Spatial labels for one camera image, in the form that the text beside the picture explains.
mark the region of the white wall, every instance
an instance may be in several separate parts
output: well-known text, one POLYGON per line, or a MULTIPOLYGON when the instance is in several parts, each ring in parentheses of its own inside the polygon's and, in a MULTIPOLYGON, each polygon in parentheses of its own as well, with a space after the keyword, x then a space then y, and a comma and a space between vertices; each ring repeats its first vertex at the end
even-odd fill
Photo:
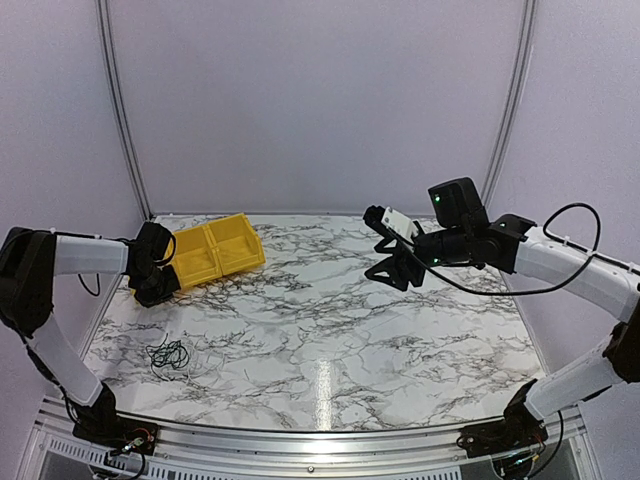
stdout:
POLYGON ((430 212, 479 184, 524 2, 112 2, 156 212, 430 212))
MULTIPOLYGON (((640 3, 539 2, 533 57, 492 215, 539 223, 572 201, 603 220, 601 251, 640 263, 640 3)), ((593 220, 554 228, 585 244, 593 220)), ((513 277, 513 288, 531 282, 513 277)), ((614 323, 565 293, 519 299, 551 370, 593 347, 614 323)), ((604 478, 638 478, 640 387, 619 386, 582 409, 604 478)))
MULTIPOLYGON (((0 65, 0 237, 14 225, 135 235, 141 217, 109 103, 93 2, 3 2, 0 65)), ((73 345, 98 302, 75 278, 56 280, 55 310, 73 345)), ((0 470, 11 479, 45 382, 3 326, 0 385, 0 470)))

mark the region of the yellow storage bin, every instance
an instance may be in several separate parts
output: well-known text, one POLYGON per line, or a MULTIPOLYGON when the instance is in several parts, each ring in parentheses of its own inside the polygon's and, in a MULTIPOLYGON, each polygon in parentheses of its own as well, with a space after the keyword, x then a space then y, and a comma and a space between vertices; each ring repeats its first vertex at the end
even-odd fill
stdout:
POLYGON ((223 275, 265 262, 260 237, 244 213, 214 220, 207 227, 217 245, 223 275))
POLYGON ((182 289, 265 262, 260 237, 243 213, 175 232, 175 236, 171 265, 182 289))

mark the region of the black mount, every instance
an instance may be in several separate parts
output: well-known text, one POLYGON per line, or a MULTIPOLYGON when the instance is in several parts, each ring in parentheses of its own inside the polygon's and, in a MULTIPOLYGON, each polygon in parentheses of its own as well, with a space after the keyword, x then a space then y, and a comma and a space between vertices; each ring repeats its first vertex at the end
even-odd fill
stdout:
POLYGON ((158 223, 145 222, 133 242, 129 243, 126 275, 135 299, 144 307, 152 307, 173 297, 180 289, 180 281, 168 263, 176 249, 176 237, 158 223), (164 258, 173 244, 173 252, 164 258))
POLYGON ((504 411, 504 418, 469 425, 460 430, 458 446, 469 458, 496 455, 540 444, 549 438, 544 424, 524 406, 527 392, 536 380, 523 385, 504 411))
POLYGON ((0 250, 0 319, 32 338, 53 310, 56 237, 14 227, 0 250))
POLYGON ((136 446, 134 451, 153 455, 158 441, 158 425, 118 415, 116 397, 106 384, 102 384, 102 392, 91 407, 81 406, 70 400, 67 402, 77 416, 73 428, 74 437, 119 451, 136 438, 142 438, 144 443, 136 446))
MULTIPOLYGON (((414 287, 421 287, 424 280, 424 268, 412 258, 402 245, 389 246, 395 241, 395 237, 382 224, 383 215, 384 208, 371 206, 364 214, 364 221, 367 226, 383 237, 373 248, 376 253, 390 254, 391 256, 364 272, 365 277, 403 292, 407 291, 409 283, 414 287)), ((414 222, 414 224, 421 233, 424 233, 418 222, 414 222)))
POLYGON ((611 361, 616 374, 627 383, 640 382, 638 345, 640 345, 640 302, 633 310, 628 323, 619 323, 613 328, 611 342, 603 352, 603 355, 611 361))

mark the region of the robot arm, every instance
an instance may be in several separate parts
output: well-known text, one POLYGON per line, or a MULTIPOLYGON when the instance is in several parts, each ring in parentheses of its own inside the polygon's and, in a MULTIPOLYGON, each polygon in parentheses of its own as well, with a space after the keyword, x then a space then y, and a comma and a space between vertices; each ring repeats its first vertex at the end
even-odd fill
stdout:
POLYGON ((424 233, 418 222, 391 208, 372 206, 367 210, 365 222, 383 236, 375 250, 391 254, 370 268, 365 273, 367 278, 405 291, 409 283, 421 286, 425 271, 432 271, 432 267, 483 268, 489 264, 505 273, 558 285, 593 256, 564 289, 619 322, 612 335, 590 352, 552 375, 521 387, 505 409, 503 420, 462 429, 459 445, 469 457, 545 440, 544 418, 594 398, 617 383, 640 381, 640 361, 634 354, 640 342, 640 275, 632 264, 548 238, 534 222, 515 215, 504 215, 490 223, 468 178, 433 187, 429 194, 438 222, 444 227, 436 232, 424 233), (395 246, 389 247, 394 240, 395 246))
MULTIPOLYGON (((19 335, 40 373, 60 387, 70 415, 71 408, 75 411, 74 435, 79 438, 121 448, 136 428, 157 428, 117 415, 115 396, 59 328, 53 314, 53 279, 65 274, 126 274, 136 299, 149 307, 180 288, 173 267, 167 265, 170 258, 163 258, 172 242, 175 249, 175 237, 154 223, 145 223, 135 240, 16 227, 0 249, 0 320, 19 335)), ((152 448, 147 444, 144 453, 152 448)))

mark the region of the white marble surface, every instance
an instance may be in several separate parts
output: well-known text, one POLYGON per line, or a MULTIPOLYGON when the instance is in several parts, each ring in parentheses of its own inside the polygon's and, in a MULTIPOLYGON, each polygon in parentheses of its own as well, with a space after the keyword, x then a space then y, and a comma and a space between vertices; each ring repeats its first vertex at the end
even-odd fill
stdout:
MULTIPOLYGON (((211 218, 159 221, 179 230, 211 218)), ((151 309, 119 288, 86 358, 119 408, 220 426, 391 429, 498 415, 542 376, 511 299, 467 295, 428 274, 406 293, 365 279, 383 257, 360 218, 250 221, 265 266, 151 309), (161 369, 162 380, 144 347, 167 334, 194 355, 185 369, 161 369)), ((491 269, 445 273, 504 288, 491 269)))

